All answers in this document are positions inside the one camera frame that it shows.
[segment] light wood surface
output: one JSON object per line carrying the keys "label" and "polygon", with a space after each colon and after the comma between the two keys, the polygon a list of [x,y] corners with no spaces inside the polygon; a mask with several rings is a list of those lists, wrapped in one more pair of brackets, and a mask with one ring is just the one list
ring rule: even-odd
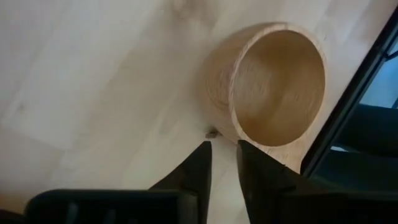
{"label": "light wood surface", "polygon": [[288,23],[246,27],[207,57],[199,78],[203,110],[215,128],[263,151],[286,148],[311,127],[325,93],[318,41]]}
{"label": "light wood surface", "polygon": [[[268,153],[300,163],[398,0],[4,0],[0,2],[0,207],[44,190],[144,189],[211,126],[197,71],[224,38],[260,22],[314,33],[325,100],[302,141]],[[234,146],[213,141],[209,223],[248,223]]]}

